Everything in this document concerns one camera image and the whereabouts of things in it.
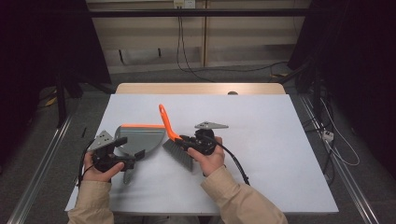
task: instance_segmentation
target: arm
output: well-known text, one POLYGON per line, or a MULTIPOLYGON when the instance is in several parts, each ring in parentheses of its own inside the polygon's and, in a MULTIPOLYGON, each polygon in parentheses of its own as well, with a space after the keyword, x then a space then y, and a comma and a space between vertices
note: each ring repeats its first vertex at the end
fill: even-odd
POLYGON ((200 162, 207 179, 202 188, 219 206, 225 223, 282 223, 283 213, 267 198, 249 185, 238 184, 224 166, 224 152, 217 146, 210 156, 204 156, 193 148, 188 153, 200 162))
MULTIPOLYGON (((85 154, 84 166, 92 166, 92 153, 85 154)), ((124 164, 122 162, 102 173, 94 167, 84 173, 78 190, 76 206, 68 212, 69 224, 77 223, 114 223, 113 213, 109 209, 108 192, 111 177, 116 175, 124 164)))

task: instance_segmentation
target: white cable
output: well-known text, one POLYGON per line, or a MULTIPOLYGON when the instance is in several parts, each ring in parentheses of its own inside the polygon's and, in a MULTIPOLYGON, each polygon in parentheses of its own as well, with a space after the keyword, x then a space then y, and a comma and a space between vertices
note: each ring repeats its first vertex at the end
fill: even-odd
POLYGON ((359 164, 361 163, 361 159, 359 158, 358 153, 356 153, 356 151, 355 151, 355 149, 352 147, 352 145, 350 145, 350 144, 348 143, 348 141, 345 139, 345 137, 340 133, 340 131, 338 131, 337 127, 335 127, 334 121, 332 121, 332 116, 330 115, 329 109, 327 108, 327 106, 326 106, 326 104, 324 103, 323 99, 320 98, 320 101, 323 103, 324 108, 326 109, 326 112, 327 112, 327 114, 329 115, 329 119, 330 119, 330 121, 332 122, 332 126, 333 126, 334 129, 338 132, 338 134, 340 134, 340 136, 344 139, 344 141, 349 145, 349 147, 350 147, 350 149, 352 149, 353 153, 355 153, 355 156, 356 156, 356 158, 358 159, 358 161, 357 161, 356 163, 350 163, 350 162, 348 162, 348 161, 345 161, 345 160, 341 157, 341 155, 340 155, 339 153, 337 153, 334 149, 332 149, 332 147, 330 147, 330 144, 329 144, 330 150, 331 150, 331 151, 334 153, 334 155, 335 155, 336 157, 338 157, 338 159, 340 159, 343 163, 348 164, 348 165, 351 165, 351 166, 357 166, 357 165, 359 165, 359 164))

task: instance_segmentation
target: sleeve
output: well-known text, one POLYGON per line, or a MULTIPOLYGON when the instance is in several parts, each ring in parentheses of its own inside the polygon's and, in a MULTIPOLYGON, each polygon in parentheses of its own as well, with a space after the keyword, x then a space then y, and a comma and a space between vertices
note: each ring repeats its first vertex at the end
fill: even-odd
POLYGON ((83 180, 76 206, 68 212, 68 223, 114 223, 113 213, 109 209, 110 188, 110 183, 83 180))
POLYGON ((222 166, 202 184, 202 188, 219 206, 225 223, 281 223, 288 221, 284 214, 253 187, 237 184, 222 166))

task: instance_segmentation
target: hand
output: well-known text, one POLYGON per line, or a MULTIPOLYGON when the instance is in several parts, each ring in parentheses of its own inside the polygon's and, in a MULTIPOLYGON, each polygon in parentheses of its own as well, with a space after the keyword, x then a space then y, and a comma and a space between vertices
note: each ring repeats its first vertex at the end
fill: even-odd
POLYGON ((84 167, 85 167, 85 169, 88 169, 89 167, 91 167, 91 168, 89 168, 89 170, 87 170, 84 173, 83 180, 108 182, 111 179, 111 177, 118 174, 124 167, 124 163, 119 162, 119 163, 115 164, 113 167, 111 167, 111 169, 109 169, 105 173, 102 173, 102 172, 96 170, 96 168, 93 166, 92 154, 93 154, 93 152, 87 152, 85 154, 84 167))
MULTIPOLYGON (((222 139, 220 137, 215 137, 215 139, 220 144, 222 144, 222 139)), ((211 175, 214 171, 219 169, 220 166, 224 165, 225 154, 223 149, 219 145, 215 147, 215 150, 209 156, 205 156, 199 151, 193 149, 192 147, 189 147, 187 153, 199 162, 205 176, 211 175)))

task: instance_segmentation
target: shirt cuff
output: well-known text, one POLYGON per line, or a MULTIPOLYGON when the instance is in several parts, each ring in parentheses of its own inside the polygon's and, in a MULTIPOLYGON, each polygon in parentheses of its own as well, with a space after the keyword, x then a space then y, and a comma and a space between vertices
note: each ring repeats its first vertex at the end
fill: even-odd
POLYGON ((216 202, 231 192, 231 189, 238 188, 239 184, 225 166, 221 166, 204 180, 201 187, 216 202))
POLYGON ((108 208, 111 184, 100 181, 83 180, 78 190, 76 207, 108 208))

